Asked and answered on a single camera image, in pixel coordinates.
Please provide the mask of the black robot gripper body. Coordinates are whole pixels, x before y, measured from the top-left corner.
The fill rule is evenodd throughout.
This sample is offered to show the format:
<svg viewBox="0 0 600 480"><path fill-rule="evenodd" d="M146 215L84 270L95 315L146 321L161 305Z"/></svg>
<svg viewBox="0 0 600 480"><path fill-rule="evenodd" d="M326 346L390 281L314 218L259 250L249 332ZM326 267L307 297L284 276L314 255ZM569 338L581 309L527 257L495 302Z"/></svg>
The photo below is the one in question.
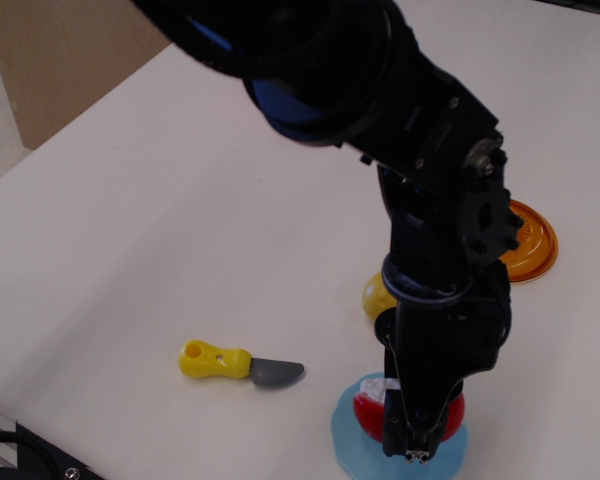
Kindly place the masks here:
<svg viewBox="0 0 600 480"><path fill-rule="evenodd" d="M442 309L404 302L384 310L375 334L385 347L385 376L408 400L449 400L462 381L488 371L512 326L511 288L497 260L476 275L459 302Z"/></svg>

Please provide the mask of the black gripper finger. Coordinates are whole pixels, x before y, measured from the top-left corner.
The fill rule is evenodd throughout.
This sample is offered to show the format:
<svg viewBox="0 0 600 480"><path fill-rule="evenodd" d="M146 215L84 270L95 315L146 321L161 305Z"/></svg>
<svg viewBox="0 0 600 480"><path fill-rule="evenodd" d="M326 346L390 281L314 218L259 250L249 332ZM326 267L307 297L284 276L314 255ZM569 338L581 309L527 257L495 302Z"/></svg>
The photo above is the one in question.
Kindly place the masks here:
<svg viewBox="0 0 600 480"><path fill-rule="evenodd" d="M428 463L442 443L450 440L464 421L464 383L454 387L445 406L433 414L425 408L409 410L398 387L388 388L381 416L381 444L388 456L407 463Z"/></svg>

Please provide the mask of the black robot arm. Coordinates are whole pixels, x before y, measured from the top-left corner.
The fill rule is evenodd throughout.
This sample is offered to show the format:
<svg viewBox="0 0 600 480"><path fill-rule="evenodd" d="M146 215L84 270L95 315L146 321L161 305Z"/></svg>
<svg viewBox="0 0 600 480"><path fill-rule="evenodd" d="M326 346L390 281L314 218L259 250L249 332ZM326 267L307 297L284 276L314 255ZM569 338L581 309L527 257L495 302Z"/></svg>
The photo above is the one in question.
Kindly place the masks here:
<svg viewBox="0 0 600 480"><path fill-rule="evenodd" d="M381 274L396 305L375 324L383 450L436 454L464 380L496 363L512 323L503 256L522 220L504 185L496 117L420 50L392 1L142 1L205 66L239 78L280 135L350 145L376 163L391 221Z"/></svg>

